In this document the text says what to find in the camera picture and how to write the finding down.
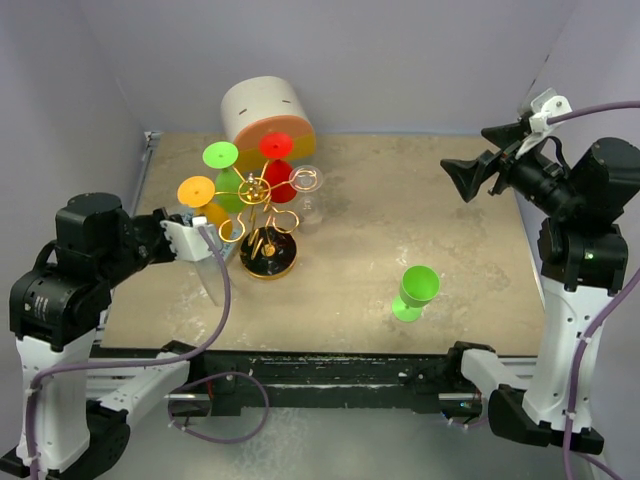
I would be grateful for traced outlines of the orange wine glass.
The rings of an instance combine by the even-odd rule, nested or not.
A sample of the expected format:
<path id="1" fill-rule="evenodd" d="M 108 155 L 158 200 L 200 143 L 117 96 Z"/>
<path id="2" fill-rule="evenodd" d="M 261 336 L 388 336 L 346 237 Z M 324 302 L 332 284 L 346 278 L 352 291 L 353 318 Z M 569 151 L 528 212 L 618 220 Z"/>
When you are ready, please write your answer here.
<path id="1" fill-rule="evenodd" d="M 197 215 L 204 215 L 222 232 L 222 238 L 228 240 L 232 238 L 233 223 L 227 211 L 214 202 L 215 193 L 216 187 L 210 178 L 191 176 L 179 185 L 176 195 L 182 205 L 192 208 Z"/>

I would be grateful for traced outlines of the gold wine glass rack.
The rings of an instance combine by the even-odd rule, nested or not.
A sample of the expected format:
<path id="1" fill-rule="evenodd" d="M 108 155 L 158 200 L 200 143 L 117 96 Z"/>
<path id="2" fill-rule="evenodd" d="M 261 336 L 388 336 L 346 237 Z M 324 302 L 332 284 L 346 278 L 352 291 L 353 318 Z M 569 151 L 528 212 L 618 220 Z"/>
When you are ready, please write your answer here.
<path id="1" fill-rule="evenodd" d="M 243 209 L 218 227 L 225 244 L 239 245 L 243 269 L 252 277 L 275 280 L 288 274 L 298 254 L 293 232 L 300 226 L 300 216 L 291 209 L 276 205 L 274 192 L 290 187 L 296 193 L 312 193 L 321 186 L 321 174 L 312 166 L 296 167 L 283 180 L 270 181 L 266 173 L 258 176 L 239 174 L 235 187 L 216 187 L 216 197 L 230 196 Z"/>

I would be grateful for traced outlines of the red wine glass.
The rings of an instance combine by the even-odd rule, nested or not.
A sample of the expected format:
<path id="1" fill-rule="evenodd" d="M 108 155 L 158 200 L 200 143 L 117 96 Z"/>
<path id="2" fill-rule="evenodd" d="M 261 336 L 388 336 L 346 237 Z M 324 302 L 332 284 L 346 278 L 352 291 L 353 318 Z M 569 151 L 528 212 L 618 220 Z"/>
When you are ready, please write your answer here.
<path id="1" fill-rule="evenodd" d="M 293 146 L 291 137 L 283 132 L 267 134 L 259 143 L 260 153 L 268 160 L 263 178 L 271 186 L 273 203 L 290 202 L 297 194 L 289 183 L 293 167 L 285 161 L 292 152 Z"/>

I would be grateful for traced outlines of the clear plastic wine glass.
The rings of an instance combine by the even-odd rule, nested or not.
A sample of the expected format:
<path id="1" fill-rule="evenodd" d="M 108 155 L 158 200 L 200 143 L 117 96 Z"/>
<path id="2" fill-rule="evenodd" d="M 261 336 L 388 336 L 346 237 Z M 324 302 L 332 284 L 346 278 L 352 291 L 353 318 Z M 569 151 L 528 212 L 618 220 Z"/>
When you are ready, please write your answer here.
<path id="1" fill-rule="evenodd" d="M 294 211 L 299 217 L 299 231 L 314 233 L 323 220 L 323 207 L 318 190 L 323 184 L 323 174 L 312 165 L 302 165 L 290 174 L 291 187 L 297 192 Z"/>

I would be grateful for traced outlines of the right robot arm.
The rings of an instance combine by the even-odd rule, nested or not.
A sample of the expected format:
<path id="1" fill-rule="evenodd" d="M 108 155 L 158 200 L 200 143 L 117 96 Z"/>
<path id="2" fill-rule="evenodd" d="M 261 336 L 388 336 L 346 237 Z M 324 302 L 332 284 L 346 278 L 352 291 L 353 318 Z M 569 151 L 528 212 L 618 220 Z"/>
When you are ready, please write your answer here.
<path id="1" fill-rule="evenodd" d="M 519 379 L 490 348 L 459 342 L 445 366 L 456 391 L 473 385 L 488 400 L 492 432 L 517 443 L 555 445 L 599 454 L 603 437 L 593 428 L 591 379 L 600 329 L 629 290 L 629 249 L 618 218 L 639 191 L 639 151 L 625 140 L 595 141 L 569 166 L 527 148 L 523 122 L 485 128 L 491 149 L 472 161 L 445 160 L 442 168 L 460 196 L 472 200 L 482 184 L 492 193 L 520 193 L 544 213 L 537 248 L 545 327 L 529 380 Z"/>

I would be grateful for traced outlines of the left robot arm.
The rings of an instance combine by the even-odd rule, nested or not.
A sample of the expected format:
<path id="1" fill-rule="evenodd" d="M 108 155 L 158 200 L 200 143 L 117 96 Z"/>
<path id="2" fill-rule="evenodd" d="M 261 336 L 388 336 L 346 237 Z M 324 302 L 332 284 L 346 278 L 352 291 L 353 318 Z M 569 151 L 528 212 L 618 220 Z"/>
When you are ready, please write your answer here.
<path id="1" fill-rule="evenodd" d="M 9 328 L 16 337 L 23 388 L 19 444 L 1 459 L 17 478 L 95 479 L 119 460 L 132 428 L 178 387 L 206 378 L 192 358 L 161 353 L 111 395 L 86 396 L 86 364 L 112 292 L 151 264 L 172 262 L 183 219 L 156 209 L 129 216 L 118 196 L 81 194 L 55 217 L 56 237 L 13 285 Z"/>

